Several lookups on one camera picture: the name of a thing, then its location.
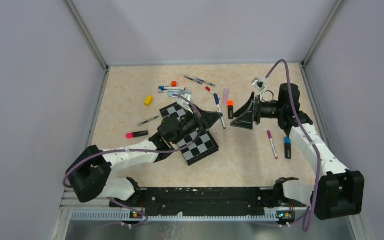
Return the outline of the black white chessboard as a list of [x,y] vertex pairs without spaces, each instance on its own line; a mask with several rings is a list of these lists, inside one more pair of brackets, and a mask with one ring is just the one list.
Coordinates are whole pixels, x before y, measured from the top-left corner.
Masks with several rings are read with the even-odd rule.
[[[159,112],[164,119],[169,116],[175,116],[181,123],[185,122],[187,118],[193,117],[189,111],[185,110],[178,103],[172,103],[163,107]],[[219,145],[210,131],[200,131],[198,128],[181,140],[177,147],[183,148],[186,145],[188,145],[188,148],[183,149],[181,154],[188,166],[219,151]]]

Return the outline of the white marker red cap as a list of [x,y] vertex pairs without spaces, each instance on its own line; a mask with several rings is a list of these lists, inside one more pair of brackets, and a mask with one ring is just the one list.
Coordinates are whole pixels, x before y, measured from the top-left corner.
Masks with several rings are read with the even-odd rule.
[[212,95],[214,95],[215,93],[210,89],[210,87],[206,86],[205,89],[210,92]]

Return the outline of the yellow block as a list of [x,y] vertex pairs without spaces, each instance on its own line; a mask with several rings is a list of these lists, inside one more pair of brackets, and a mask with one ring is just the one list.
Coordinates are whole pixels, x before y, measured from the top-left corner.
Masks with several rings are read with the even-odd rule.
[[145,101],[144,101],[144,105],[147,106],[147,107],[149,107],[149,106],[152,104],[153,99],[154,99],[154,98],[153,98],[152,95],[148,95],[148,96],[146,97]]

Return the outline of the thin dark pen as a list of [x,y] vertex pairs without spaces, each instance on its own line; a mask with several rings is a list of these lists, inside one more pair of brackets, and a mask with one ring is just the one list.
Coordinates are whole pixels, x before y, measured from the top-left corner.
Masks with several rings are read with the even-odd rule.
[[186,75],[184,75],[183,77],[188,79],[188,80],[190,80],[190,81],[192,81],[192,82],[194,82],[194,83],[197,83],[199,85],[203,85],[204,84],[203,82],[201,82],[201,81],[199,81],[199,80],[197,80],[195,78],[192,78],[192,77],[189,77],[189,76],[186,76]]

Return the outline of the black highlighter blue tip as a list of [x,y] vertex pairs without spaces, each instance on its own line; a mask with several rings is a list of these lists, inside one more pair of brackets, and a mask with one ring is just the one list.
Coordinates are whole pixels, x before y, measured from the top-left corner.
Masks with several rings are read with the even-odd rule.
[[292,158],[292,144],[289,137],[284,137],[284,154],[286,159]]

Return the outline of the black highlighter orange cap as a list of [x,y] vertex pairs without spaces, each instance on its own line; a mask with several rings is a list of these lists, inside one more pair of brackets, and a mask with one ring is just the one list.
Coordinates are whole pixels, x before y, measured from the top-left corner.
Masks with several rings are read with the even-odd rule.
[[228,118],[230,120],[234,119],[234,102],[232,100],[227,101],[227,111],[228,111]]

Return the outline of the pale purple highlighter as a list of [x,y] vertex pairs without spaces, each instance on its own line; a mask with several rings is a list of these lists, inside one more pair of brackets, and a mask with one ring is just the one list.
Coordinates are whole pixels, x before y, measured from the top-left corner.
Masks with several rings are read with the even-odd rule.
[[229,89],[224,88],[223,89],[223,95],[222,95],[222,104],[223,106],[227,107],[228,106],[228,100],[229,100]]

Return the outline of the white marker magenta end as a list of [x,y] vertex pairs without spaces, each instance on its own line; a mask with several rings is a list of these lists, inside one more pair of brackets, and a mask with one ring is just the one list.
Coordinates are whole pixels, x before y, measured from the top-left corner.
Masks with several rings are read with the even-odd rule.
[[276,147],[275,147],[275,144],[274,144],[272,133],[271,133],[270,130],[267,130],[266,132],[267,132],[267,136],[268,136],[268,139],[269,139],[269,142],[270,142],[271,149],[273,151],[274,158],[278,159],[278,154],[277,154],[277,150],[276,150]]

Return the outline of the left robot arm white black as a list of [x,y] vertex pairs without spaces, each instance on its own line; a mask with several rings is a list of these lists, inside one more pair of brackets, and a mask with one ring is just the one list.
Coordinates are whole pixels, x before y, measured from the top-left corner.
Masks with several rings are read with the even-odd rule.
[[91,145],[66,170],[63,185],[73,189],[81,203],[98,197],[116,198],[134,207],[141,198],[138,184],[129,177],[113,180],[111,174],[167,159],[171,154],[182,151],[181,147],[174,149],[173,144],[178,144],[196,130],[207,131],[222,116],[220,112],[197,110],[180,121],[170,115],[161,121],[156,134],[138,144],[112,150],[101,150]]

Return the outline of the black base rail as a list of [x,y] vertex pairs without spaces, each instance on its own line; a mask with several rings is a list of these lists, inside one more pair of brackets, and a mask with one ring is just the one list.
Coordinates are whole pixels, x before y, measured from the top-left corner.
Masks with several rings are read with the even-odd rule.
[[263,216],[269,210],[304,205],[280,198],[271,187],[149,187],[143,188],[123,205],[144,210],[151,217],[245,217]]

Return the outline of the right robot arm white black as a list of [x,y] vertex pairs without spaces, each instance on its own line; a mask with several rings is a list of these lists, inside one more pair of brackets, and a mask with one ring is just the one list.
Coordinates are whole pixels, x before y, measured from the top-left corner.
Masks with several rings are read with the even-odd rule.
[[265,84],[256,83],[254,87],[259,95],[251,94],[247,103],[233,114],[230,126],[252,130],[261,119],[277,119],[280,129],[296,144],[314,172],[320,174],[317,185],[295,177],[278,179],[274,185],[274,202],[287,206],[294,200],[310,206],[320,220],[360,214],[365,178],[360,171],[351,171],[340,162],[321,139],[311,118],[300,110],[299,87],[281,84],[278,99],[272,101],[263,100]]

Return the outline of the light blue eraser bar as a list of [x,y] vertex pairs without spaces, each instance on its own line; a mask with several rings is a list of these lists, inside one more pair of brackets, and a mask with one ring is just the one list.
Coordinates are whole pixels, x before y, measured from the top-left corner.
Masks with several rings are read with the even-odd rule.
[[179,96],[183,98],[190,99],[192,96],[192,93],[190,91],[181,91],[181,93],[168,93],[168,96],[170,98],[178,98]]

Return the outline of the black gel pen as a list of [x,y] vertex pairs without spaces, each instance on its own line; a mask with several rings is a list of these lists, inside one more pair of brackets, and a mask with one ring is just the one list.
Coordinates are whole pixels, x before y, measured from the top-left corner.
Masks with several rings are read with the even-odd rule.
[[147,124],[149,122],[152,122],[152,121],[158,119],[159,117],[160,117],[159,115],[153,116],[153,117],[151,117],[151,118],[149,118],[149,119],[147,119],[145,121],[140,122],[137,126],[139,127],[139,126],[145,125],[145,124]]

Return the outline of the black highlighter pink cap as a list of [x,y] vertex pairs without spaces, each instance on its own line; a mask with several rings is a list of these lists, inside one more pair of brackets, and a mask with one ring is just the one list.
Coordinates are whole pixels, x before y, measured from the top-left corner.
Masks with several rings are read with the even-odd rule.
[[126,139],[133,139],[133,138],[139,138],[139,137],[145,137],[148,136],[149,132],[147,130],[143,131],[136,131],[136,132],[130,132],[125,135]]

